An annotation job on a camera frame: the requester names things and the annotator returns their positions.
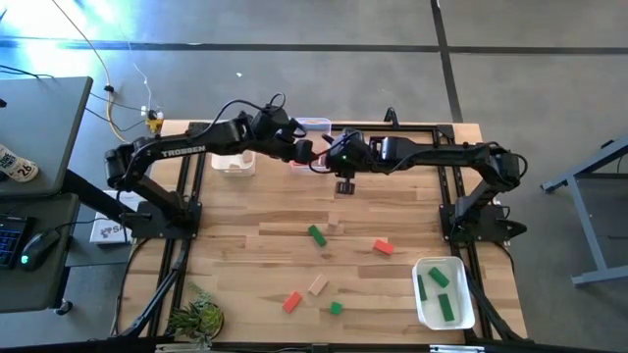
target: white cable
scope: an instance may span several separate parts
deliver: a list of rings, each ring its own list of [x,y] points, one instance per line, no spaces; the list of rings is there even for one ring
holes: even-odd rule
[[[102,64],[102,68],[105,71],[105,77],[107,78],[107,85],[110,86],[111,85],[111,79],[109,78],[109,70],[107,70],[107,66],[105,65],[105,62],[102,60],[102,58],[100,57],[100,54],[98,54],[98,51],[96,51],[96,48],[94,48],[94,46],[91,44],[91,42],[89,41],[89,39],[87,39],[87,36],[85,36],[85,34],[80,30],[80,28],[74,23],[74,21],[72,21],[72,19],[70,18],[70,16],[68,16],[68,14],[66,14],[65,11],[63,11],[63,9],[61,8],[61,6],[59,6],[59,4],[57,4],[56,0],[51,0],[53,4],[55,4],[55,6],[57,7],[57,9],[59,9],[59,11],[61,11],[61,13],[63,14],[63,16],[66,17],[66,19],[68,19],[68,21],[70,22],[70,24],[72,24],[72,26],[74,28],[77,29],[78,33],[80,33],[80,35],[83,37],[83,39],[85,39],[85,41],[87,42],[87,44],[89,44],[89,47],[91,48],[91,50],[94,51],[94,54],[96,54],[96,56],[98,57],[98,60],[100,60],[100,64]],[[120,133],[116,130],[116,126],[114,125],[114,121],[111,117],[111,111],[113,108],[113,101],[114,101],[114,97],[111,94],[110,91],[107,91],[107,120],[109,121],[109,127],[111,128],[111,130],[114,132],[114,134],[116,134],[116,137],[118,137],[118,139],[120,139],[123,142],[128,142],[126,141],[121,135]]]
[[[118,30],[120,31],[120,34],[122,35],[122,37],[127,42],[127,45],[129,47],[129,54],[131,55],[131,62],[135,66],[135,69],[137,70],[137,72],[144,77],[144,85],[146,86],[146,90],[148,91],[148,105],[146,106],[146,114],[148,114],[148,111],[150,110],[150,107],[151,107],[150,100],[151,100],[152,95],[153,95],[153,93],[150,90],[150,86],[148,85],[148,77],[146,77],[146,75],[139,69],[139,67],[135,63],[135,60],[133,59],[133,50],[131,49],[131,41],[129,40],[129,38],[127,37],[125,32],[122,30],[122,26],[120,25],[119,22],[118,22]]]

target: gray floor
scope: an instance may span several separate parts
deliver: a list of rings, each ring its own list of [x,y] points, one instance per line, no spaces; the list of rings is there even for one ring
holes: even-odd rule
[[[19,3],[0,23],[0,35],[79,38],[48,2]],[[438,43],[428,0],[188,0],[185,6],[175,0],[77,1],[84,12],[71,1],[60,3],[91,39],[123,39],[119,22],[132,41],[147,42]],[[450,45],[628,46],[625,1],[441,0],[441,6]],[[166,20],[152,21],[155,17]],[[393,105],[403,121],[451,121],[437,53],[101,54],[121,103],[146,104],[132,57],[148,76],[153,105],[161,106],[168,119],[208,118],[227,100],[263,102],[283,91],[293,116],[378,121]],[[0,58],[0,64],[40,73],[90,75],[93,91],[103,93],[104,75],[89,51],[56,49],[52,41],[39,40],[0,49]],[[479,123],[485,140],[496,140],[530,161],[522,186],[501,197],[512,206],[511,218],[529,229],[513,241],[512,253],[530,337],[628,351],[628,280],[573,288],[570,276],[594,268],[584,233],[568,192],[548,196],[538,187],[602,143],[628,133],[628,56],[456,54],[451,61],[464,122]],[[104,113],[98,100],[90,99],[89,107]],[[139,119],[124,109],[116,109],[114,117],[120,126]],[[126,137],[144,133],[139,127]],[[71,167],[104,187],[99,156],[117,143],[105,123],[86,114]],[[628,240],[613,247],[628,249]],[[628,262],[625,255],[616,256],[622,252],[614,252],[613,264]],[[73,270],[67,297],[76,309],[64,318],[50,312],[0,316],[1,345],[105,337],[121,273],[120,266]],[[23,327],[41,334],[25,335]]]

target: wooden table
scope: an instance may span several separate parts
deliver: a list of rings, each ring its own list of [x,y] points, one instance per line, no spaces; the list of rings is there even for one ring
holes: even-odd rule
[[[163,134],[181,133],[188,123],[166,121]],[[478,125],[453,126],[457,143],[482,140]],[[424,132],[393,134],[432,141]],[[412,266],[422,257],[449,255],[441,241],[436,168],[417,167],[392,176],[359,174],[355,194],[347,196],[334,193],[333,176],[298,176],[289,165],[261,155],[256,163],[252,177],[219,175],[212,170],[209,155],[205,164],[201,230],[192,243],[185,280],[211,292],[224,310],[226,325],[218,340],[463,342],[461,331],[433,331],[420,325],[414,301]],[[155,163],[151,177],[174,190],[180,165],[181,158]],[[470,192],[480,177],[470,169],[462,173]],[[327,237],[325,248],[308,235],[310,225]],[[394,254],[374,253],[375,239],[394,244]],[[494,244],[477,247],[487,296],[512,329],[526,336],[508,258]],[[121,329],[152,296],[163,248],[164,241],[155,239],[137,253],[124,293]],[[319,274],[330,283],[316,297],[307,289]],[[287,314],[282,304],[294,290],[303,300]],[[191,298],[186,288],[182,303]],[[332,301],[343,304],[341,315],[329,313]],[[170,302],[168,296],[160,332]]]

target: small block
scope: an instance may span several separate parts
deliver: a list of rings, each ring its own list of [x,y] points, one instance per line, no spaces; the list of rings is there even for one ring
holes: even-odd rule
[[[419,283],[419,296],[421,297],[421,301],[426,301],[428,299],[428,296],[425,293],[425,286],[423,285],[423,279],[421,278],[421,275],[418,275],[416,279]]]
[[[439,294],[439,303],[441,304],[441,311],[443,312],[443,318],[445,321],[453,321],[453,312],[451,311],[451,305],[449,304],[449,297],[446,294]]]
[[[316,240],[320,247],[323,247],[327,244],[327,240],[316,226],[310,226],[307,231],[309,231],[310,235],[312,235],[312,237],[314,238],[314,240]]]
[[[286,301],[284,302],[284,310],[289,314],[290,312],[292,312],[292,310],[294,310],[294,308],[300,301],[301,294],[299,294],[297,291],[294,291],[290,295],[290,297],[288,297],[288,299],[286,299]]]
[[[330,312],[334,315],[340,315],[340,313],[342,312],[342,304],[339,302],[332,302]]]
[[[440,272],[437,268],[432,268],[428,272],[428,275],[430,275],[430,277],[435,280],[436,283],[438,283],[442,288],[445,288],[449,284],[449,279],[447,279],[447,277],[445,277],[445,275],[443,275],[443,273]]]
[[[340,222],[340,214],[330,213],[328,224],[331,226],[337,226],[339,222]]]
[[[376,250],[380,250],[381,252],[391,255],[394,251],[394,245],[388,244],[382,240],[375,240],[375,244],[373,244],[373,248]]]
[[[318,275],[308,290],[310,293],[318,295],[325,285],[327,285],[327,282],[329,282],[329,280],[325,276]]]

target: potted plant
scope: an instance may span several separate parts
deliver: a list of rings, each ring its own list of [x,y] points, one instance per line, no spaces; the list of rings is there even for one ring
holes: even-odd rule
[[[175,335],[185,336],[202,347],[209,347],[212,339],[223,328],[225,314],[218,305],[212,303],[211,294],[194,282],[188,286],[197,297],[186,307],[176,309],[168,326]]]

